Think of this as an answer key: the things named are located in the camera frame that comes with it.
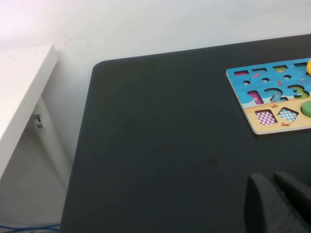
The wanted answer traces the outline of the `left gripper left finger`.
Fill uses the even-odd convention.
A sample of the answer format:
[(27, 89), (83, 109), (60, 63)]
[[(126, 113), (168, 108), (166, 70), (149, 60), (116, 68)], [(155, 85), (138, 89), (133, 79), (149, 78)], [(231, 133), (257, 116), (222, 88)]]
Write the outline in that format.
[(248, 233), (293, 233), (294, 215), (276, 187), (260, 173), (249, 176), (244, 202)]

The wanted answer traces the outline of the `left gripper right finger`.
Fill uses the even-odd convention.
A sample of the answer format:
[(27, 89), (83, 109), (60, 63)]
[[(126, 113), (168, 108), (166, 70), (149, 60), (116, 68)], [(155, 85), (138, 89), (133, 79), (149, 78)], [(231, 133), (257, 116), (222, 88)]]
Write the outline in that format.
[(311, 187), (285, 172), (275, 172), (273, 180), (295, 217), (311, 232)]

